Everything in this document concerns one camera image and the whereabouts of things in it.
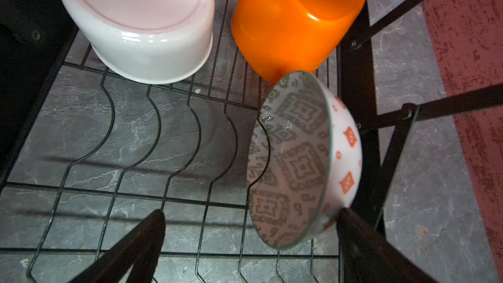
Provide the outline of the orange plastic bowl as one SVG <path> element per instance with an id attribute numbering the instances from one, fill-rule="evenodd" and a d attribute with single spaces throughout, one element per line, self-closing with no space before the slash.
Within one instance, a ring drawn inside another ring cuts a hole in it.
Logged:
<path id="1" fill-rule="evenodd" d="M 275 84 L 315 72 L 343 39 L 365 0 L 238 0 L 231 29 L 242 56 Z"/>

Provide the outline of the white pink bowl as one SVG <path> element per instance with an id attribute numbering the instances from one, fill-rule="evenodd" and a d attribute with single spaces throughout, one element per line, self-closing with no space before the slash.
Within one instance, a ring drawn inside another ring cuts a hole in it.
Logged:
<path id="1" fill-rule="evenodd" d="M 99 59 L 139 83 L 187 79 L 208 60 L 215 0 L 62 0 Z"/>

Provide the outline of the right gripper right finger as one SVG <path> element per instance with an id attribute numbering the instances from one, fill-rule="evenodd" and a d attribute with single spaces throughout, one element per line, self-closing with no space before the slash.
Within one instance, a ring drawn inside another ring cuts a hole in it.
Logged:
<path id="1" fill-rule="evenodd" d="M 434 282 L 349 208 L 337 219 L 341 282 Z"/>

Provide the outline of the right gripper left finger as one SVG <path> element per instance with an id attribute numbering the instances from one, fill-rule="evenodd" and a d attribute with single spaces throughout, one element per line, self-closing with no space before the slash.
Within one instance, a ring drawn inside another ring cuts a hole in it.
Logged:
<path id="1" fill-rule="evenodd" d="M 151 282 L 165 239 L 165 215 L 154 210 L 72 282 Z"/>

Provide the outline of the green patterned ceramic bowl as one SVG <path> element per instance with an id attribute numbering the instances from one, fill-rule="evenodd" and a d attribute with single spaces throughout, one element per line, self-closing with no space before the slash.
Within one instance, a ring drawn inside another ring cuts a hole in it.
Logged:
<path id="1" fill-rule="evenodd" d="M 334 225 L 362 175 L 362 140 L 343 101 L 296 71 L 272 88 L 248 153 L 248 209 L 261 240 L 289 249 Z"/>

